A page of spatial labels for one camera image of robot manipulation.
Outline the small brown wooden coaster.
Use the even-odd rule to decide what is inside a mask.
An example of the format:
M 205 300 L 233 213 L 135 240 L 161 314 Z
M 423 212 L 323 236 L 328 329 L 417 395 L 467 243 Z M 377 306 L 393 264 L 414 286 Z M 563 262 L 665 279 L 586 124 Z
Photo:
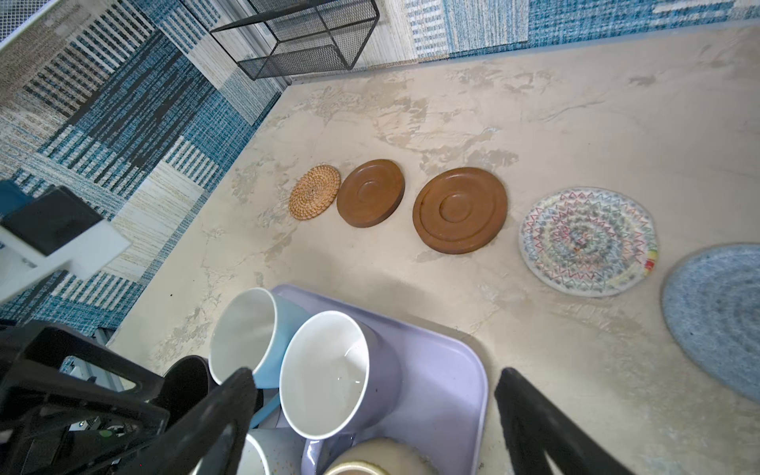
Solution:
M 338 190 L 338 213 L 355 228 L 376 226 L 389 218 L 405 193 L 405 178 L 392 160 L 370 160 L 358 166 Z

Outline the large brown wooden coaster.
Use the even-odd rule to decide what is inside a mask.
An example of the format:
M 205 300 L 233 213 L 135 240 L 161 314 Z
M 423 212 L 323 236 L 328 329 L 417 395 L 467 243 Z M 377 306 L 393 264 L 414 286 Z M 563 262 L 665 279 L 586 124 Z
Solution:
M 447 170 L 418 194 L 413 224 L 428 247 L 447 255 L 472 253 L 499 235 L 508 195 L 493 173 L 476 167 Z

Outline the blue grey woven coaster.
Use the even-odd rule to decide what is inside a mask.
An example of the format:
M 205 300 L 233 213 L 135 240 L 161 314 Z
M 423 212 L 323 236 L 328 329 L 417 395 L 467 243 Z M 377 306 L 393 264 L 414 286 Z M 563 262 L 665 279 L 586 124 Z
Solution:
M 759 245 L 714 245 L 681 259 L 661 292 L 665 324 L 684 354 L 759 401 Z

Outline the lavender mug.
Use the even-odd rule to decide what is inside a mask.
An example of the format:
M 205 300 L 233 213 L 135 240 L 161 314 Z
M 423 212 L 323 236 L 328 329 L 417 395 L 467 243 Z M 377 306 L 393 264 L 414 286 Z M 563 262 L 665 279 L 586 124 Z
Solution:
M 293 336 L 279 392 L 290 427 L 323 441 L 387 417 L 402 392 L 402 367 L 378 332 L 338 311 L 312 316 Z

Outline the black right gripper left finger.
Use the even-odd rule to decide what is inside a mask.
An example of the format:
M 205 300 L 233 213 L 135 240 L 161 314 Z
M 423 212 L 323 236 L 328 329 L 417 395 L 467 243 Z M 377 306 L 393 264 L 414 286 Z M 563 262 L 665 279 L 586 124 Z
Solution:
M 235 474 L 257 399 L 251 370 L 240 368 L 168 431 L 116 457 L 109 472 Z

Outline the white multicolour woven coaster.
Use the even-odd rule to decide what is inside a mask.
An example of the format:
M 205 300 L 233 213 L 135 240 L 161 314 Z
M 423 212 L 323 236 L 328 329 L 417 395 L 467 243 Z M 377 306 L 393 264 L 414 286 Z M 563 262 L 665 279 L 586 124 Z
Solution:
M 633 288 L 658 259 L 654 220 L 647 209 L 597 187 L 566 188 L 534 203 L 519 227 L 519 249 L 545 285 L 590 298 Z

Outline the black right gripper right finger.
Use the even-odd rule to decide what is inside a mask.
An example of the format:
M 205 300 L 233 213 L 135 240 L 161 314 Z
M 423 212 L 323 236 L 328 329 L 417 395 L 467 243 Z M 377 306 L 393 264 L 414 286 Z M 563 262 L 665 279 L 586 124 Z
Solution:
M 502 370 L 494 392 L 516 474 L 629 474 L 515 368 Z

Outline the light blue mug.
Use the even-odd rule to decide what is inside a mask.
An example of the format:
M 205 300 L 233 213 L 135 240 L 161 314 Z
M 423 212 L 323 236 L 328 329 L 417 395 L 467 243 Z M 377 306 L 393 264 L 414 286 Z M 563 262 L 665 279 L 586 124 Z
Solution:
M 221 384 L 249 368 L 259 390 L 279 387 L 284 354 L 312 314 L 265 288 L 241 292 L 219 318 L 210 344 L 210 373 Z

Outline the woven rattan coaster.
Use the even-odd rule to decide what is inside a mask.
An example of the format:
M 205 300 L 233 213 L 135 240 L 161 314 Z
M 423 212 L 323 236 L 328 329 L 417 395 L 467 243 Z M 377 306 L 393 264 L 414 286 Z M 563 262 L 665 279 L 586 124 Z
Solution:
M 340 190 L 340 172 L 331 165 L 311 168 L 297 182 L 289 199 L 293 218 L 307 221 L 318 217 L 332 205 Z

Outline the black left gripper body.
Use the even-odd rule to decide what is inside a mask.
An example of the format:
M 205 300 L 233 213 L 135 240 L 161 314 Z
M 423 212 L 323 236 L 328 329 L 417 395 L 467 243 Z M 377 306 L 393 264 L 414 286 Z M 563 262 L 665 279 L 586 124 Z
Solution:
M 61 370 L 71 357 L 133 383 L 116 391 Z M 166 429 L 158 374 L 67 326 L 1 330 L 1 471 L 104 474 Z

